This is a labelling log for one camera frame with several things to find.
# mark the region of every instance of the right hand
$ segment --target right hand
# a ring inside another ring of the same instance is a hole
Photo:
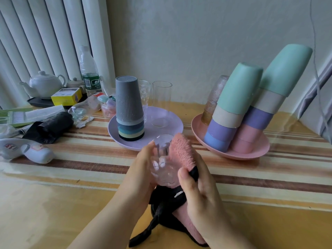
[[[184,167],[178,177],[188,202],[188,215],[210,248],[252,248],[247,240],[230,224],[223,208],[215,180],[201,155],[194,152],[198,168],[198,182]]]

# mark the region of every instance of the black tray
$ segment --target black tray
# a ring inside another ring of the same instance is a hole
[[[86,94],[82,94],[82,98],[80,99],[79,102],[86,100],[87,97],[88,96]],[[33,105],[35,107],[40,107],[40,108],[49,108],[49,107],[54,106],[53,101],[51,99],[31,98],[31,99],[28,99],[27,102],[30,105]],[[71,105],[65,105],[64,108],[69,109],[69,108],[71,108]]]

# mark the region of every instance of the fingernail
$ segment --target fingernail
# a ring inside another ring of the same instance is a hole
[[[186,168],[180,168],[179,170],[180,170],[180,176],[183,179],[189,178],[189,173],[188,173],[188,170]]]

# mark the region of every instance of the white teapot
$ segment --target white teapot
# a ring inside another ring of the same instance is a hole
[[[35,98],[50,99],[53,94],[63,88],[66,79],[63,75],[54,76],[46,74],[44,71],[39,71],[38,75],[31,77],[29,84],[20,82],[26,93]]]

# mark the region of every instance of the teapot spout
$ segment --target teapot spout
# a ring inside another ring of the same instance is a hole
[[[38,91],[35,88],[32,88],[25,82],[20,82],[20,85],[23,86],[25,92],[31,97],[40,97]]]

